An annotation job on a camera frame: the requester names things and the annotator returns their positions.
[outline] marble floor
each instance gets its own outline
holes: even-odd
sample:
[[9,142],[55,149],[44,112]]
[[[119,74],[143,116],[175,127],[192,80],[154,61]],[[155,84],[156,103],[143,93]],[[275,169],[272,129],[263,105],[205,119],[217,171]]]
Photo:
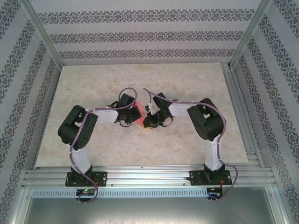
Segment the marble floor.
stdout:
[[[210,98],[227,121],[223,160],[247,163],[235,113],[219,63],[124,64],[64,66],[37,158],[37,167],[71,166],[68,147],[57,131],[75,105],[96,108],[118,99],[125,87],[137,90],[142,105],[149,95],[142,88],[169,99],[200,101]],[[205,149],[189,118],[177,117],[169,127],[143,129],[118,123],[95,127],[87,144],[94,166],[203,164]]]

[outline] orange object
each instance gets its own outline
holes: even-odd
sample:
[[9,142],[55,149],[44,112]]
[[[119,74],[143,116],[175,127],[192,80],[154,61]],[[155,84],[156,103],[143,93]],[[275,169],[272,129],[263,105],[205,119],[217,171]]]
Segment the orange object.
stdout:
[[144,107],[141,105],[141,102],[139,100],[136,100],[135,105],[137,106],[140,114],[141,114],[141,118],[139,118],[138,120],[136,120],[134,123],[140,125],[141,127],[144,128],[143,126],[143,121],[146,118],[146,114],[145,114],[145,110]]

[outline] purple cable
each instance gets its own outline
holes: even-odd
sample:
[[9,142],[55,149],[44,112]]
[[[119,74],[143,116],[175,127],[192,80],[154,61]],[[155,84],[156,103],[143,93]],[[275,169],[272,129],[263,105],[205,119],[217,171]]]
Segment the purple cable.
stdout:
[[[133,89],[133,88],[131,88],[131,87],[127,87],[127,88],[123,89],[123,90],[120,92],[120,95],[122,94],[122,92],[124,92],[125,90],[128,90],[128,89],[134,91],[134,93],[135,93],[135,98],[134,98],[133,102],[130,103],[129,105],[127,105],[127,106],[123,106],[123,107],[118,107],[118,108],[117,108],[118,110],[121,110],[121,109],[125,109],[125,108],[130,107],[131,105],[133,105],[133,104],[135,103],[135,101],[136,101],[136,99],[137,99],[137,92],[136,92],[135,89]],[[76,137],[75,137],[73,143],[72,143],[71,146],[70,146],[70,159],[71,159],[71,163],[73,164],[73,166],[76,168],[76,170],[77,170],[83,177],[85,177],[86,179],[88,179],[88,180],[94,185],[94,188],[96,189],[96,194],[95,194],[95,196],[94,196],[92,199],[90,199],[89,201],[87,201],[87,202],[82,202],[82,201],[80,201],[80,197],[81,197],[81,195],[79,195],[79,197],[78,197],[78,201],[79,201],[79,203],[87,204],[87,203],[92,202],[92,201],[98,196],[99,189],[98,189],[97,184],[96,184],[92,179],[90,179],[90,178],[89,178],[88,176],[86,176],[86,175],[85,175],[79,168],[77,168],[77,166],[76,166],[76,164],[75,164],[75,162],[74,162],[74,160],[73,160],[73,157],[72,157],[73,147],[74,147],[74,145],[76,144],[76,142],[77,142],[77,140],[78,140],[78,138],[79,138],[79,135],[81,134],[81,131],[82,131],[82,128],[83,128],[83,126],[84,126],[84,123],[86,122],[87,116],[88,116],[91,112],[93,112],[93,111],[99,111],[99,110],[115,110],[115,109],[116,109],[116,108],[99,107],[99,108],[95,108],[95,109],[89,110],[89,111],[86,113],[86,115],[84,116],[83,121],[82,121],[82,124],[81,124],[81,126],[80,126],[80,128],[79,128],[79,131],[78,131],[78,133],[77,133],[77,135],[76,135]]]
[[210,196],[211,198],[214,198],[216,199],[217,201],[220,201],[222,200],[223,198],[225,198],[227,196],[227,194],[229,193],[229,191],[233,188],[233,186],[235,185],[235,182],[237,181],[237,178],[238,178],[238,170],[237,168],[234,166],[234,165],[230,165],[230,164],[227,164],[225,162],[222,161],[221,157],[220,157],[220,149],[219,149],[219,144],[220,144],[220,139],[223,137],[224,135],[224,132],[226,130],[226,120],[224,119],[224,116],[222,115],[222,113],[214,106],[212,105],[209,105],[209,104],[206,104],[206,103],[202,103],[202,102],[187,102],[187,101],[173,101],[173,100],[170,100],[170,99],[167,99],[167,98],[164,98],[164,97],[161,97],[157,94],[154,94],[152,93],[151,91],[147,90],[146,88],[143,88],[150,96],[153,95],[155,97],[158,97],[160,99],[163,99],[163,100],[166,100],[168,102],[171,102],[171,103],[174,103],[174,104],[195,104],[195,105],[203,105],[203,106],[207,106],[207,107],[210,107],[211,109],[215,110],[218,115],[221,117],[222,119],[222,122],[223,122],[223,131],[221,132],[218,140],[217,140],[217,157],[218,157],[218,160],[220,161],[221,164],[223,164],[224,166],[228,166],[228,167],[232,167],[235,169],[235,179],[232,183],[232,185],[230,186],[230,188],[227,190],[226,194],[223,195],[221,198],[219,199],[216,199],[215,197],[213,196]]

